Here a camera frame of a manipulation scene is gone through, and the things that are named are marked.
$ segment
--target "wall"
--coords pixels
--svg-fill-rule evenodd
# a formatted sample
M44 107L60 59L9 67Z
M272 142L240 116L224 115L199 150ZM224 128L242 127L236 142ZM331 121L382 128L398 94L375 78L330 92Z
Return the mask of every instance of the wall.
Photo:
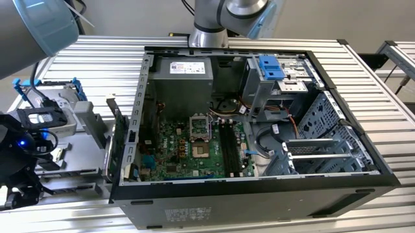
M287 0L276 38L346 39L358 52L415 41L414 0Z
M86 17L96 35L167 36L191 33L194 16L180 0L86 0Z
M192 15L180 0L87 0L99 35L191 33ZM343 38L359 52L384 40L415 40L414 0L286 0L275 38Z

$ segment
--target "metal rail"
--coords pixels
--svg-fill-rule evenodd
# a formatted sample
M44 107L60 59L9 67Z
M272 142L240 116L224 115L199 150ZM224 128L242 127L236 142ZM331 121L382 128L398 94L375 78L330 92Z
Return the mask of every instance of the metal rail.
M44 80L82 80L94 111L111 119L106 96L116 94L124 114L131 113L144 46L187 46L184 37L83 36L50 62ZM415 232L415 116L379 82L378 76L350 46L336 40L230 39L232 49L312 50L362 127L390 164L403 186L339 218L250 223L159 232ZM0 213L8 232L87 231L136 232L122 210L107 200L32 206Z

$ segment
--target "motherboard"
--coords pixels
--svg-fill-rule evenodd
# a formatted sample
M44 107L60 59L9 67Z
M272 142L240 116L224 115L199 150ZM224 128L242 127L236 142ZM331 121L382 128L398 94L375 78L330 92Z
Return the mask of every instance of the motherboard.
M248 143L242 123L207 120L198 116L160 122L156 148L140 146L143 181L254 176L252 161L244 154ZM226 127L232 135L223 135Z

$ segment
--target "power supply label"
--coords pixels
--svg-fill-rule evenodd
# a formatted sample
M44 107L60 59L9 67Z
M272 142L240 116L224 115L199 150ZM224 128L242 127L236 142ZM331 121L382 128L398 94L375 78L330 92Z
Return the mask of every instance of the power supply label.
M171 74L204 74L204 62L172 62L170 64Z
M170 209L166 210L167 221L202 221L208 220L212 207Z

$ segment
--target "green circuit board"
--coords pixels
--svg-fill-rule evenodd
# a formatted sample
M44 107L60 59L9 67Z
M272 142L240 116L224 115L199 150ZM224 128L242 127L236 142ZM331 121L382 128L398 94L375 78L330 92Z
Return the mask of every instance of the green circuit board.
M248 149L242 123L234 125L234 132L239 141L235 150L240 153L242 145ZM218 123L214 122L211 125L212 136L208 142L190 140L190 122L186 120L162 122L159 133L158 149L154 155L156 165L152 169L142 165L142 169L151 170L140 176L144 181L216 179L227 176ZM239 158L240 165L248 162L242 176L254 176L251 160L243 156L243 153Z

